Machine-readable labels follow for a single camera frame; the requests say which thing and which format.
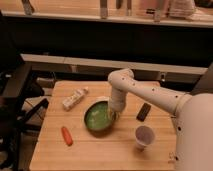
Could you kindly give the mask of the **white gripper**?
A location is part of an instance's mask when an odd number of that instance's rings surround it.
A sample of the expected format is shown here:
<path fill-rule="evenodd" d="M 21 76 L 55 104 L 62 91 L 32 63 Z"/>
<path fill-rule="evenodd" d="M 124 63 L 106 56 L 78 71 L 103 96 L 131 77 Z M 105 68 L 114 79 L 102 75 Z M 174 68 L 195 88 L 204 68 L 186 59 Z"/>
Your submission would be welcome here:
<path fill-rule="evenodd" d="M 118 89 L 112 89 L 108 101 L 109 116 L 114 117 L 121 113 L 126 106 L 127 93 Z"/>

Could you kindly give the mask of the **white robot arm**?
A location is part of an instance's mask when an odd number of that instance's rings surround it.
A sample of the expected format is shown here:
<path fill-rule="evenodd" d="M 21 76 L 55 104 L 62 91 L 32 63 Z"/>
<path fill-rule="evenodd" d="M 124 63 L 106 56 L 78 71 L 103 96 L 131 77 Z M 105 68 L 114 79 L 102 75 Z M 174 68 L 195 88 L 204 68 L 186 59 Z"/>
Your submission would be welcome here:
<path fill-rule="evenodd" d="M 149 85 L 134 79 L 131 69 L 108 75 L 109 108 L 122 112 L 132 93 L 176 118 L 175 171 L 213 171 L 213 94 L 189 93 Z"/>

